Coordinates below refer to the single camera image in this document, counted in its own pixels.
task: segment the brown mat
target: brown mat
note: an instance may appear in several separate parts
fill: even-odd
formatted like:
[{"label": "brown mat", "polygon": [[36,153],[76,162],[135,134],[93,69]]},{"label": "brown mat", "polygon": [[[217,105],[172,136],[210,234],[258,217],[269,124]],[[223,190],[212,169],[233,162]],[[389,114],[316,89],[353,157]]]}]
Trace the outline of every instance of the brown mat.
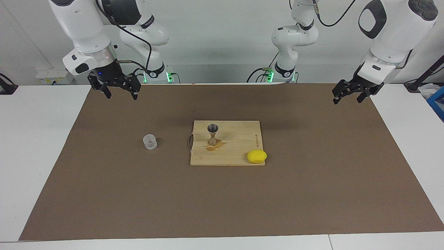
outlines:
[{"label": "brown mat", "polygon": [[[90,92],[20,240],[444,230],[371,100],[332,88]],[[190,166],[195,120],[260,121],[266,166]]]}]

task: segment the spilled liquid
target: spilled liquid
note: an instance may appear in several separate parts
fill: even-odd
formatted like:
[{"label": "spilled liquid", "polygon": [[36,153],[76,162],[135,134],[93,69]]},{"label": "spilled liquid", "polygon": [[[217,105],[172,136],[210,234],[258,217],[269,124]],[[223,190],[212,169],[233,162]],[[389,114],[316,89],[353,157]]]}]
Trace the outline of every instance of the spilled liquid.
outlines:
[{"label": "spilled liquid", "polygon": [[206,149],[208,151],[215,151],[216,149],[224,146],[225,144],[226,144],[226,142],[221,142],[220,140],[217,140],[216,146],[208,146]]}]

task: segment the white table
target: white table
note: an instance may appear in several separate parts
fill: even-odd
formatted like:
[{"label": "white table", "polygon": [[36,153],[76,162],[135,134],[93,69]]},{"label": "white table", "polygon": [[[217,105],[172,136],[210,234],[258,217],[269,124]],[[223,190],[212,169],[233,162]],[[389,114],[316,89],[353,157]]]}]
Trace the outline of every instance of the white table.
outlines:
[{"label": "white table", "polygon": [[[0,250],[444,249],[444,232],[16,242],[89,89],[89,86],[21,86],[12,96],[0,96]],[[443,220],[443,122],[421,95],[408,93],[402,85],[386,85],[372,100]]]}]

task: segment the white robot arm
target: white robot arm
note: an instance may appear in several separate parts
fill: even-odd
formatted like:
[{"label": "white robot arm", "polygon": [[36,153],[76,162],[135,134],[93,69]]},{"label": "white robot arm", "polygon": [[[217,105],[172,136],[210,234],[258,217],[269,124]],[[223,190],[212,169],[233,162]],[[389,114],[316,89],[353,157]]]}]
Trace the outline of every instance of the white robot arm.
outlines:
[{"label": "white robot arm", "polygon": [[[95,90],[110,98],[108,86],[121,87],[137,99],[140,83],[135,73],[125,75],[117,61],[111,40],[104,31],[104,25],[96,10],[95,0],[48,0],[57,20],[65,33],[72,39],[74,49],[63,58],[67,70],[73,75],[91,71],[88,80]],[[168,42],[164,27],[155,22],[154,16],[144,0],[100,0],[100,7],[112,23],[126,25],[128,32],[150,41],[151,46]],[[122,31],[123,42],[136,50],[147,62],[144,67],[153,81],[167,80],[166,67],[159,52],[147,44]]]},{"label": "white robot arm", "polygon": [[274,77],[284,82],[291,81],[294,76],[298,58],[295,48],[312,45],[319,37],[314,25],[313,0],[295,0],[291,15],[296,25],[277,28],[272,36],[273,44],[279,49]]},{"label": "white robot arm", "polygon": [[373,39],[351,81],[341,80],[333,89],[334,103],[352,93],[358,102],[376,95],[386,77],[404,60],[436,22],[433,0],[372,0],[359,18],[361,31]]},{"label": "white robot arm", "polygon": [[99,4],[106,15],[111,17],[114,22],[124,26],[125,30],[151,44],[150,48],[142,40],[129,35],[123,30],[120,31],[120,39],[125,45],[134,49],[143,62],[148,62],[149,58],[149,65],[146,65],[149,81],[169,82],[167,66],[162,61],[160,52],[156,48],[168,43],[169,34],[162,25],[155,21],[148,2],[146,0],[101,0]]}]

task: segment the lemon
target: lemon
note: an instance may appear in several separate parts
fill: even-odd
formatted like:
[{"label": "lemon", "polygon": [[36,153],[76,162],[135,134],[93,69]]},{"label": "lemon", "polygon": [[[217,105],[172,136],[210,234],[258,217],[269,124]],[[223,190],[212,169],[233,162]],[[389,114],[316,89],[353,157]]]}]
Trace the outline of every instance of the lemon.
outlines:
[{"label": "lemon", "polygon": [[263,163],[267,153],[264,150],[253,150],[248,153],[247,158],[251,163]]}]

